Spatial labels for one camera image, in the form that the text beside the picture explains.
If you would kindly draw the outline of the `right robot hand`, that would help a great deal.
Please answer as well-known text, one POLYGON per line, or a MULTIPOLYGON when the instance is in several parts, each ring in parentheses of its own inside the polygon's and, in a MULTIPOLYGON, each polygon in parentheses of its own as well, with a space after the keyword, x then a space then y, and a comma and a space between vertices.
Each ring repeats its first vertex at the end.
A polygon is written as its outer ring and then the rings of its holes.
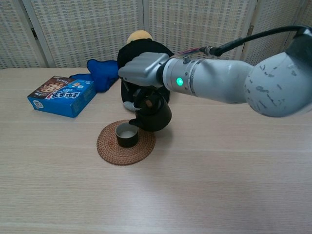
POLYGON ((167 53, 143 52, 120 65, 121 98, 127 110, 152 115, 163 101, 169 102, 170 91, 161 75, 169 58, 167 53))

